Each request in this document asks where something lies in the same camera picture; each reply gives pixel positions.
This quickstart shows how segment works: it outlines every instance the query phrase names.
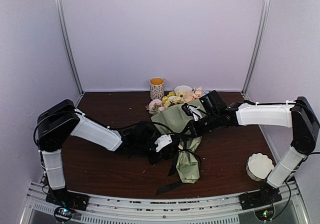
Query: robotic arm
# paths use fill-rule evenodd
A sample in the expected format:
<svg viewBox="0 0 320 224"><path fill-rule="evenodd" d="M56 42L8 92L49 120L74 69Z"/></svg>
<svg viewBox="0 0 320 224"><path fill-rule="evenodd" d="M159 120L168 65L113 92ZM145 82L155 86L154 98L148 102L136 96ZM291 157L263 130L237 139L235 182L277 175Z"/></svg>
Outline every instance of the robotic arm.
<svg viewBox="0 0 320 224"><path fill-rule="evenodd" d="M307 99L298 97L295 101L274 104L235 102L227 107L218 93L212 91L201 97L200 101L206 111L205 116L202 117L195 107L184 104L182 109L193 116L193 120L182 133L162 136L152 123L145 122L125 131L112 130L76 109L70 100L50 108L39 116L34 132L35 136L38 130L39 139L34 140L52 190L47 201L75 206L80 210L87 207L88 196L68 192L65 186L61 148L69 135L86 139L109 151L122 153L129 148L134 153L147 155L149 159L156 156L155 159L159 160L166 156L168 150L175 151L183 137L195 138L222 126L246 125L278 125L293 129L294 138L289 150L264 180L260 191L240 196L243 209L269 204L272 199L281 200L279 187L316 146L320 125Z"/></svg>

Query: metal frame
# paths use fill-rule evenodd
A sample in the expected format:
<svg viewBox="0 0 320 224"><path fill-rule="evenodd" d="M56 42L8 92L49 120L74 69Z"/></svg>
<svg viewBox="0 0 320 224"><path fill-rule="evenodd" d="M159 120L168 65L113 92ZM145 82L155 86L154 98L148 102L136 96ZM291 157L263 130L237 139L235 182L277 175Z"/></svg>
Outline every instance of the metal frame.
<svg viewBox="0 0 320 224"><path fill-rule="evenodd" d="M73 76L74 81L76 83L76 87L78 89L79 94L82 95L84 93L84 91L83 91L83 88L81 86L81 82L80 82L80 79L79 79L79 75L78 75L78 72L77 72L77 68L76 68L76 65L75 65L73 54L72 54L72 51L71 51L71 45L70 45L70 41L69 41L69 37L68 37L68 32L67 32L67 26L66 26L66 22L65 22L65 15L64 15L62 0L55 0L55 5L56 5L57 11L58 11L60 27L61 27L61 31L62 31L62 37L63 37L63 43L64 43L64 46L65 46L65 52L66 52L66 56L68 58L68 62L69 62L70 68L71 68L72 76Z"/></svg>
<svg viewBox="0 0 320 224"><path fill-rule="evenodd" d="M242 89L242 94L245 96L247 95L249 84L251 82L253 72L255 70L255 66L257 63L259 51L261 48L261 43L263 40L263 33L266 29L266 24L267 24L267 19L268 19L268 15L269 15L269 9L270 9L270 3L271 3L271 0L263 0L262 1L262 9L261 9L260 22L259 22L259 26L258 26L258 32L257 32L256 40L255 40L255 45L253 48L253 53L251 56L250 66L249 66L248 73L245 78L245 82L244 82L245 84Z"/></svg>
<svg viewBox="0 0 320 224"><path fill-rule="evenodd" d="M306 208L296 182L292 181L289 185L292 190L295 213L300 224L309 224ZM43 184L31 183L20 224L30 222L33 210L53 214L56 206L45 201L46 194L42 192L42 187ZM281 202L287 202L289 196L287 186L282 185L280 191L283 196ZM239 195L240 193L184 199L133 199L89 194L87 210L77 211L78 214L73 220L79 223L100 224L237 224L240 221L239 214L254 211L253 209L242 210Z"/></svg>

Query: cup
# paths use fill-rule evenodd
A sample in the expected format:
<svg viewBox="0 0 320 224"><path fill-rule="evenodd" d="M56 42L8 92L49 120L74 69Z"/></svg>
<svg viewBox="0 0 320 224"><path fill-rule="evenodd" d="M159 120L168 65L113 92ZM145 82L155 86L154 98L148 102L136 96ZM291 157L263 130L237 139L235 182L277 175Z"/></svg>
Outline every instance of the cup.
<svg viewBox="0 0 320 224"><path fill-rule="evenodd" d="M150 79L150 98L162 99L165 96L165 80L163 78Z"/></svg>

